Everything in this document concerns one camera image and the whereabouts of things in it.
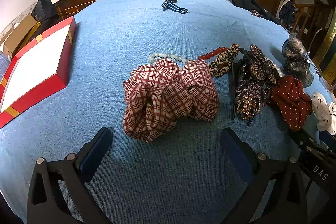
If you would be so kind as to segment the red white gift box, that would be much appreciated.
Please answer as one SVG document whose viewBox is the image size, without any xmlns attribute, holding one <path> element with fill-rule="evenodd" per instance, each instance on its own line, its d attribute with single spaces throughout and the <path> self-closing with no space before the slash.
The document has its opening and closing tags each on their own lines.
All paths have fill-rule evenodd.
<svg viewBox="0 0 336 224">
<path fill-rule="evenodd" d="M 1 127 L 68 85 L 73 16 L 55 24 L 11 60 L 1 80 Z"/>
</svg>

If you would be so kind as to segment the red polka dot scrunchie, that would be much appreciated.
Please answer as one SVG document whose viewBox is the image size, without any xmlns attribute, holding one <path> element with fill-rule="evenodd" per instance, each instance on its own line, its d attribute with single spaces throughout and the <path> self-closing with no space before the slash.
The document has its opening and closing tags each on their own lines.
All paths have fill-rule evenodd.
<svg viewBox="0 0 336 224">
<path fill-rule="evenodd" d="M 292 131 L 301 130 L 307 117 L 312 114 L 311 98 L 303 91 L 303 83 L 293 76 L 281 77 L 278 85 L 272 89 L 270 98 Z"/>
</svg>

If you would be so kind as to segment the black frame eyeglasses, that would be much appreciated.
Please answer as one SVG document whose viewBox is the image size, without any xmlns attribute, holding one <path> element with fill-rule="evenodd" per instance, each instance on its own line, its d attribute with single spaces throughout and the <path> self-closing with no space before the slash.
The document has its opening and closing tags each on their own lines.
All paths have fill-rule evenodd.
<svg viewBox="0 0 336 224">
<path fill-rule="evenodd" d="M 317 30 L 307 56 L 327 90 L 335 93 L 335 26 L 330 26 L 328 30 Z"/>
</svg>

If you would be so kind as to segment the grey organza scrunchie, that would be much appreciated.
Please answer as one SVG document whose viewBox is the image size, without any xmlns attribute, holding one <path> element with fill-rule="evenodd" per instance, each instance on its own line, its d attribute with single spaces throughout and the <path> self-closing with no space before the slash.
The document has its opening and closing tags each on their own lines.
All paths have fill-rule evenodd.
<svg viewBox="0 0 336 224">
<path fill-rule="evenodd" d="M 288 39 L 282 45 L 282 55 L 285 57 L 283 66 L 285 73 L 299 79 L 303 87 L 310 87 L 313 75 L 310 72 L 307 50 L 299 39 L 298 33 L 289 34 Z"/>
</svg>

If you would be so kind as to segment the cardboard box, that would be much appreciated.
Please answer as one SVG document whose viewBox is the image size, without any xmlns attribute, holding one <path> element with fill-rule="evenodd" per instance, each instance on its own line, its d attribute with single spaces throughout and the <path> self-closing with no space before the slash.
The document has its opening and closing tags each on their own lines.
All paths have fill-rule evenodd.
<svg viewBox="0 0 336 224">
<path fill-rule="evenodd" d="M 7 35 L 3 44 L 3 54 L 11 61 L 15 56 L 24 40 L 29 39 L 31 35 L 40 26 L 40 22 L 36 21 L 28 14 L 13 30 Z"/>
</svg>

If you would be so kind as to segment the white dotted scrunchie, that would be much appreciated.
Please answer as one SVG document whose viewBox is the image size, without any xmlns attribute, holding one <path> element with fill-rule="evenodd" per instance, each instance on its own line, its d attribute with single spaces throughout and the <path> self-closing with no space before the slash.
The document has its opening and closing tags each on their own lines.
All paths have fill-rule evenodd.
<svg viewBox="0 0 336 224">
<path fill-rule="evenodd" d="M 331 135 L 335 135 L 335 103 L 327 104 L 325 97 L 318 92 L 314 92 L 312 97 L 312 108 L 317 117 L 318 131 L 327 131 Z"/>
</svg>

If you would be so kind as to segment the red plaid scrunchie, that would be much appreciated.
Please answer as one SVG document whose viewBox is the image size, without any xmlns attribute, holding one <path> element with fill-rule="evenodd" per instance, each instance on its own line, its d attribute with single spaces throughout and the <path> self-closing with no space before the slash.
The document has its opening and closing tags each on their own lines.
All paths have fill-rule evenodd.
<svg viewBox="0 0 336 224">
<path fill-rule="evenodd" d="M 168 58 L 141 65 L 123 82 L 123 89 L 123 130 L 147 143 L 171 132 L 179 119 L 210 122 L 219 110 L 218 93 L 203 60 L 188 60 L 184 67 Z"/>
</svg>

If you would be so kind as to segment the black clothing pile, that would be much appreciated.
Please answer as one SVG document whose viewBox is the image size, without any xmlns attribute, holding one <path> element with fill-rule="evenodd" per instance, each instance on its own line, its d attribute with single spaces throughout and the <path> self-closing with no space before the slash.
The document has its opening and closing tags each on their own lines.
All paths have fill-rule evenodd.
<svg viewBox="0 0 336 224">
<path fill-rule="evenodd" d="M 281 24 L 280 19 L 277 19 L 269 11 L 261 7 L 256 0 L 231 0 L 231 2 L 236 7 L 250 11 L 252 15 L 270 20 L 277 25 Z"/>
</svg>

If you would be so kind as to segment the rhinestone hair claw clip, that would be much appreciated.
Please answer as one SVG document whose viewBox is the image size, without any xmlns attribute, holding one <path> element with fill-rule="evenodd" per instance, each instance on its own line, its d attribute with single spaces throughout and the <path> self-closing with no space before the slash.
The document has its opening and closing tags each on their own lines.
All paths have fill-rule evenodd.
<svg viewBox="0 0 336 224">
<path fill-rule="evenodd" d="M 232 119 L 238 116 L 250 126 L 265 106 L 270 91 L 278 85 L 280 75 L 276 65 L 254 44 L 240 49 L 243 58 L 232 67 Z"/>
</svg>

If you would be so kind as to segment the leopard print scrunchie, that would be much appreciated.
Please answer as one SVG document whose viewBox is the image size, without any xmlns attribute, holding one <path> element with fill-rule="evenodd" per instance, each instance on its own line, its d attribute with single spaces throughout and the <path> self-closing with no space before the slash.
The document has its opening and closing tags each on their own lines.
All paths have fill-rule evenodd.
<svg viewBox="0 0 336 224">
<path fill-rule="evenodd" d="M 209 65 L 210 74 L 212 77 L 222 77 L 227 74 L 232 67 L 234 59 L 240 51 L 238 44 L 232 44 L 224 52 L 217 55 L 216 59 L 211 61 Z"/>
</svg>

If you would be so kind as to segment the blue bed cover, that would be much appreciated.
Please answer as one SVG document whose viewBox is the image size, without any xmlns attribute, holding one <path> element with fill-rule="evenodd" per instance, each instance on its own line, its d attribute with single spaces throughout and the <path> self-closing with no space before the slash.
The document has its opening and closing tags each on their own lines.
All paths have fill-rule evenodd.
<svg viewBox="0 0 336 224">
<path fill-rule="evenodd" d="M 30 107 L 1 129 L 1 192 L 27 219 L 34 165 L 77 152 L 102 127 L 113 141 L 87 188 L 113 223 L 219 223 L 245 189 L 224 155 L 220 134 L 231 127 L 254 150 L 273 159 L 297 156 L 287 125 L 264 106 L 251 124 L 231 119 L 230 78 L 186 74 L 198 56 L 219 47 L 254 44 L 277 66 L 288 33 L 227 0 L 178 0 L 180 14 L 163 0 L 98 0 L 75 15 L 66 88 Z M 177 119 L 151 142 L 126 135 L 124 89 L 134 84 L 141 107 L 157 110 L 183 96 L 205 106 L 217 91 L 210 122 Z"/>
</svg>

